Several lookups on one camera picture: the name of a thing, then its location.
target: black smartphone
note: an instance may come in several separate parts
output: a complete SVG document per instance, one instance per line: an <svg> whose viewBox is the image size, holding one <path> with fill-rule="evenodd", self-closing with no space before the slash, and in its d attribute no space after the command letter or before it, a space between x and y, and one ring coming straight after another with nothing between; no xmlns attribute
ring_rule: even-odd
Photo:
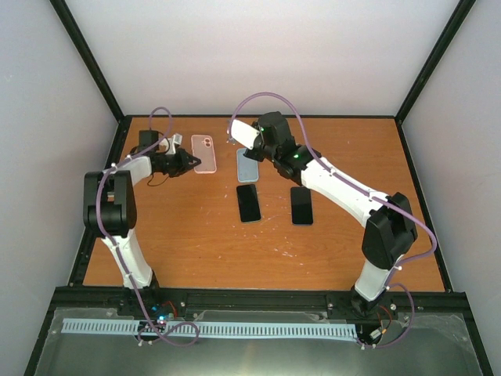
<svg viewBox="0 0 501 376"><path fill-rule="evenodd" d="M243 223L257 222L261 219L259 210L258 191L255 184L246 184L236 188L240 220Z"/></svg>
<svg viewBox="0 0 501 376"><path fill-rule="evenodd" d="M303 186L290 188L290 206L292 206L292 223L294 225L312 225L312 192Z"/></svg>

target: white panel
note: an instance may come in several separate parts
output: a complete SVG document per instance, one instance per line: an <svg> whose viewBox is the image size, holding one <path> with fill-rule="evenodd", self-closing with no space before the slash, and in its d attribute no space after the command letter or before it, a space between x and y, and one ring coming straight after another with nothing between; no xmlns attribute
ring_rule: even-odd
<svg viewBox="0 0 501 376"><path fill-rule="evenodd" d="M501 2L477 2L405 121L454 288L501 374Z"/></svg>
<svg viewBox="0 0 501 376"><path fill-rule="evenodd" d="M0 2L0 351L24 373L83 231L83 178L116 128L50 3Z"/></svg>
<svg viewBox="0 0 501 376"><path fill-rule="evenodd" d="M231 114L273 91L303 114L394 115L456 3L68 1L127 114ZM256 99L244 110L275 109Z"/></svg>

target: electronics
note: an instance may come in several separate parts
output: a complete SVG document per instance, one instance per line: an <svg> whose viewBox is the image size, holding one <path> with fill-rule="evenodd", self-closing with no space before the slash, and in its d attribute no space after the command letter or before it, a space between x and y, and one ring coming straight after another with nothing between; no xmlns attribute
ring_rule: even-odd
<svg viewBox="0 0 501 376"><path fill-rule="evenodd" d="M312 192L303 186L290 188L290 206L292 223L309 226L313 224Z"/></svg>
<svg viewBox="0 0 501 376"><path fill-rule="evenodd" d="M240 183L257 182L259 179L258 161L243 155L245 147L236 151L236 174Z"/></svg>
<svg viewBox="0 0 501 376"><path fill-rule="evenodd" d="M259 210L258 191L254 184L246 184L236 188L240 221L243 223L257 222L261 219Z"/></svg>
<svg viewBox="0 0 501 376"><path fill-rule="evenodd" d="M191 148L193 156L202 160L202 163L194 168L195 173L214 174L217 168L212 137L204 135L191 136Z"/></svg>

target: pink phone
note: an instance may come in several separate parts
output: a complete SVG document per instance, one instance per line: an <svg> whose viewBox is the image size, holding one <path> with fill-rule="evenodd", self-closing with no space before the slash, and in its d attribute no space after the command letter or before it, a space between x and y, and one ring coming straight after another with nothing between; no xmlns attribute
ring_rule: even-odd
<svg viewBox="0 0 501 376"><path fill-rule="evenodd" d="M193 155L202 160L202 163L194 168L195 172L197 174L214 174L217 168L212 137L204 135L191 136L191 149Z"/></svg>

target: robotic arm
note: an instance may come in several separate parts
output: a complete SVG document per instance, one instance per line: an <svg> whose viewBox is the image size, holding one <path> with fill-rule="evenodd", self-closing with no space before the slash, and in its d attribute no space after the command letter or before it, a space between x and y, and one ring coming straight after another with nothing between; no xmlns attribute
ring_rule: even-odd
<svg viewBox="0 0 501 376"><path fill-rule="evenodd" d="M390 197L372 190L338 170L314 150L330 169L327 171L306 146L296 144L280 112L264 114L252 125L235 120L230 136L247 148L246 157L256 161L270 160L281 176L319 192L366 229L362 241L366 261L352 288L351 304L358 314L367 315L382 296L391 269L417 239L416 225L412 221L372 198L379 197L411 213L407 197L401 193Z"/></svg>
<svg viewBox="0 0 501 376"><path fill-rule="evenodd" d="M146 149L158 141L158 137L156 131L140 131L139 145L133 150ZM149 287L152 283L156 283L156 279L151 267L142 256L135 235L137 211L133 186L155 172L174 178L199 165L200 159L179 147L181 141L181 135L175 134L160 143L166 146L166 151L159 152L159 148L155 148L146 155L133 159L123 168L118 168L106 181L101 196L101 218L104 228L120 247L121 256L134 276L138 288ZM110 249L120 268L124 286L132 289L131 281L121 267L117 249L104 237L97 225L96 194L102 177L103 172L89 172L85 175L84 224Z"/></svg>

